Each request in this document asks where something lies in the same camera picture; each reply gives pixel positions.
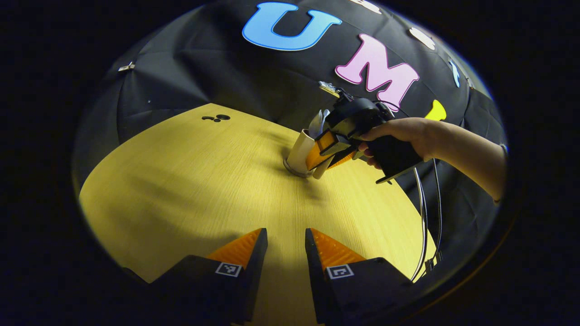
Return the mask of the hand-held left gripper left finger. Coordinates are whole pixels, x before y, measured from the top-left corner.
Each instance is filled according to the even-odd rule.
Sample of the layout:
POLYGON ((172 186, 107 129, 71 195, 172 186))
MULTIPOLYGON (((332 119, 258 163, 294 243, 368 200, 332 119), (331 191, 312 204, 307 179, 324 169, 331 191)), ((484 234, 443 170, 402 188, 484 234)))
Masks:
POLYGON ((207 257, 189 254, 150 285, 178 326, 242 326, 252 320, 268 247, 258 228, 207 257))

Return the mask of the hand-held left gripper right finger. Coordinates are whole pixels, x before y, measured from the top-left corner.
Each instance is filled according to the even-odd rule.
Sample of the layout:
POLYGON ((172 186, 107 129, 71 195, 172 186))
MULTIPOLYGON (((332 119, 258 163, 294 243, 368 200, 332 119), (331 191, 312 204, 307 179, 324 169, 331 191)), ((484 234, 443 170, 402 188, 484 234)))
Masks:
POLYGON ((367 259, 315 228, 306 229, 305 250, 317 323, 387 326, 410 279, 382 257, 367 259))

